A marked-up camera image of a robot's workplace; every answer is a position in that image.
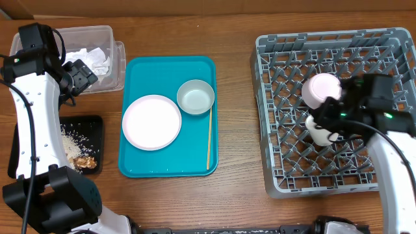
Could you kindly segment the white ceramic cup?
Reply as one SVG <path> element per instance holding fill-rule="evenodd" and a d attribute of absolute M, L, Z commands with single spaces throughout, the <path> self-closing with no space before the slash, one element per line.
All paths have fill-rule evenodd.
<path fill-rule="evenodd" d="M 332 133 L 326 129 L 318 129 L 318 125 L 314 122 L 312 115 L 306 118 L 305 126 L 314 143 L 318 146 L 329 146 L 338 139 L 338 133 Z"/>

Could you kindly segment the large white napkin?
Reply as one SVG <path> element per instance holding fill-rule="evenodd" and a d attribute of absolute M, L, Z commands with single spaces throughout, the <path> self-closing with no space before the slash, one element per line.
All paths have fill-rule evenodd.
<path fill-rule="evenodd" d="M 78 59 L 82 60 L 95 75 L 107 74 L 111 65 L 110 57 L 107 57 L 99 47 L 89 52 L 86 48 L 82 48 L 76 52 L 69 52 L 66 54 L 65 62 L 74 63 Z"/>

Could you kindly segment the grey saucer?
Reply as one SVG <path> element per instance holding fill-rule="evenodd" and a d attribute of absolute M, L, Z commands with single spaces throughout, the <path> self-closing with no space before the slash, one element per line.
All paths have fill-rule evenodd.
<path fill-rule="evenodd" d="M 205 81 L 194 79 L 183 83 L 177 91 L 177 104 L 187 114 L 201 115 L 211 109 L 215 91 Z"/>

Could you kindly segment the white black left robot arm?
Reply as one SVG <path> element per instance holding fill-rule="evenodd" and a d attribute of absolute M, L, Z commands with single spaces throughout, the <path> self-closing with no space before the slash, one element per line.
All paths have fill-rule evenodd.
<path fill-rule="evenodd" d="M 60 129 L 62 104 L 97 81 L 80 60 L 68 62 L 64 40 L 48 25 L 19 28 L 22 50 L 5 56 L 1 83 L 12 94 L 19 139 L 16 181 L 3 187 L 5 203 L 23 229 L 39 233 L 136 233 L 128 217 L 102 204 L 96 184 L 67 159 Z"/>

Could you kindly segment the large pink plate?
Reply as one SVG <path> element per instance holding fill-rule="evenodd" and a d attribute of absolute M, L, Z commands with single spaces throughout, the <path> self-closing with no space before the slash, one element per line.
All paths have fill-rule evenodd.
<path fill-rule="evenodd" d="M 138 98 L 123 114 L 122 131 L 134 147 L 155 151 L 167 147 L 181 130 L 181 113 L 169 98 L 147 95 Z"/>

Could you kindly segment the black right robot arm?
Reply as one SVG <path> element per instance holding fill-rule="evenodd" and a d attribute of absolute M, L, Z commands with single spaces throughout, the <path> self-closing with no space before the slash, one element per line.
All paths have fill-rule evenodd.
<path fill-rule="evenodd" d="M 329 73 L 308 79 L 305 121 L 319 146 L 362 140 L 378 180 L 384 233 L 415 232 L 415 121 L 393 108 L 394 80 L 370 73 L 340 80 Z"/>

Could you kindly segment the wooden chopstick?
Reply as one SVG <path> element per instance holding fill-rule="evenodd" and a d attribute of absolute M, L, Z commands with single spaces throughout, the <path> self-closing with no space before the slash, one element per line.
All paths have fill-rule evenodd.
<path fill-rule="evenodd" d="M 206 169 L 210 169 L 210 160 L 211 160 L 211 136 L 212 136 L 212 107 L 209 109 L 209 132 L 208 132 L 208 143 L 207 143 L 207 164 Z"/>

